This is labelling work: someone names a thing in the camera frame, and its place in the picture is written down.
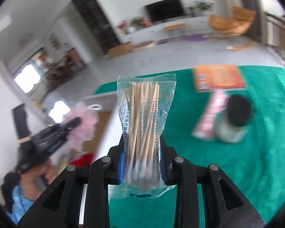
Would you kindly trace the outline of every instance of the gray curtain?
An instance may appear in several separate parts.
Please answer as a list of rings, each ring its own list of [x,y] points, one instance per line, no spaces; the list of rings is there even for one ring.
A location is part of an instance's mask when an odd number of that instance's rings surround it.
[[[263,38],[263,32],[262,32],[262,7],[259,0],[242,0],[243,6],[246,9],[256,11],[256,17],[251,25],[251,27],[248,29],[246,35],[258,42],[262,41]]]

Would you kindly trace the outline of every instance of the orange chair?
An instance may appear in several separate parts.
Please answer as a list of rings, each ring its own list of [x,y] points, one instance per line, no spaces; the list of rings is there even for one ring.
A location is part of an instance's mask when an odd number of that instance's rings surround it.
[[[239,36],[244,34],[252,25],[255,18],[255,11],[251,11],[242,7],[233,6],[233,15],[228,19],[220,18],[212,14],[209,18],[209,26],[217,33],[226,35],[225,37],[214,37],[212,39],[225,39],[229,37]],[[230,47],[233,50],[242,50],[254,45],[256,42],[252,41],[249,44],[240,47]]]

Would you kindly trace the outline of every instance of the black cabinet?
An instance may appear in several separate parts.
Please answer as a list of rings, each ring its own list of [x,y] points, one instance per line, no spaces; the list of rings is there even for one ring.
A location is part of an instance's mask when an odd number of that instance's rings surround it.
[[[72,0],[72,2],[105,54],[110,48],[120,45],[97,0]]]

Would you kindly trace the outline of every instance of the railing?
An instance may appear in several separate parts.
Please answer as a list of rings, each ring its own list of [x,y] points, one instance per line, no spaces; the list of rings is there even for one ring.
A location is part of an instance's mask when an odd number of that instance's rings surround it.
[[[285,20],[266,13],[267,45],[285,61]]]

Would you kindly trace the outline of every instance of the hand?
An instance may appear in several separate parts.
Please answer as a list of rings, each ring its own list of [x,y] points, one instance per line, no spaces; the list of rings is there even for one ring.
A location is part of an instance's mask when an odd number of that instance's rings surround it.
[[[48,184],[56,178],[56,170],[52,162],[48,160],[46,163],[46,165],[38,165],[21,175],[20,183],[22,186],[23,197],[35,201],[41,195],[42,192],[33,182],[37,176],[44,175]]]

